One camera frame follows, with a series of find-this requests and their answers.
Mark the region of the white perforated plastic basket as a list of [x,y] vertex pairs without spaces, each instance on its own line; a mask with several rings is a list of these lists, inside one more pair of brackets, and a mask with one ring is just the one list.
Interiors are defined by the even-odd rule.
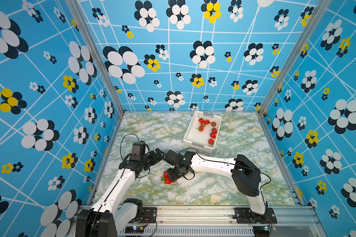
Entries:
[[[204,123],[200,123],[199,119],[203,118]],[[215,127],[211,126],[211,122],[216,122],[217,125]],[[200,151],[212,153],[215,149],[216,142],[220,133],[220,126],[222,123],[222,117],[218,115],[213,115],[201,111],[195,111],[193,117],[190,121],[190,124],[187,128],[187,131],[184,136],[184,143],[192,148],[196,148]],[[197,130],[198,127],[202,126],[204,128],[203,131]],[[216,128],[218,133],[216,133],[216,138],[213,139],[215,144],[213,146],[209,145],[208,140],[211,139],[210,134],[211,130]]]

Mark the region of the clear plastic clamshell container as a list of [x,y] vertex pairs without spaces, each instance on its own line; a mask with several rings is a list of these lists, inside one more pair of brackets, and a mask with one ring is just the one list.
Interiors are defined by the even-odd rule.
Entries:
[[168,178],[172,181],[172,184],[168,185],[165,184],[161,181],[161,178],[164,177],[164,171],[167,171],[168,169],[165,167],[158,167],[156,170],[153,170],[154,173],[151,177],[151,182],[154,186],[159,187],[159,188],[178,188],[180,183],[179,180],[173,180],[172,178],[170,178],[170,176],[168,175]]

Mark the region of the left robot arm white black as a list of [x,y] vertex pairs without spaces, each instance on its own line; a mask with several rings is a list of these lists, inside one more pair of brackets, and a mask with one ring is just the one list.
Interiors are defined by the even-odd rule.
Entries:
[[142,218],[142,201],[134,198],[121,201],[140,173],[150,170],[164,157],[160,149],[150,150],[145,142],[135,142],[107,191],[90,209],[78,214],[75,236],[116,237],[129,222],[138,222]]

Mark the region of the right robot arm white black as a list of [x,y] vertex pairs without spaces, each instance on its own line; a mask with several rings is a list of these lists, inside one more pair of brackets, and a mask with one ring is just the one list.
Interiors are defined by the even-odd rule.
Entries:
[[183,155],[172,150],[165,155],[164,161],[171,165],[166,173],[175,182],[187,174],[207,172],[230,178],[235,186],[249,201],[250,211],[264,215],[267,204],[261,191],[261,171],[246,156],[238,155],[234,159],[220,159],[203,156],[198,152],[185,152]]

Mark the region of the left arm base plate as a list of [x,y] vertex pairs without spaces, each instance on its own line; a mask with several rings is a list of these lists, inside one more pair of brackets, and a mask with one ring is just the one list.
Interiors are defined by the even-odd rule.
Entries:
[[144,206],[142,209],[137,209],[136,215],[133,219],[130,219],[128,224],[155,224],[157,218],[157,207]]

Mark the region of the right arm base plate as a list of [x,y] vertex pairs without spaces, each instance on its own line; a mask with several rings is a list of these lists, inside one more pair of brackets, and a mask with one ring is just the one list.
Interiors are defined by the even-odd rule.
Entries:
[[264,214],[252,212],[247,207],[234,209],[232,217],[238,224],[277,224],[277,218],[272,208],[267,208]]

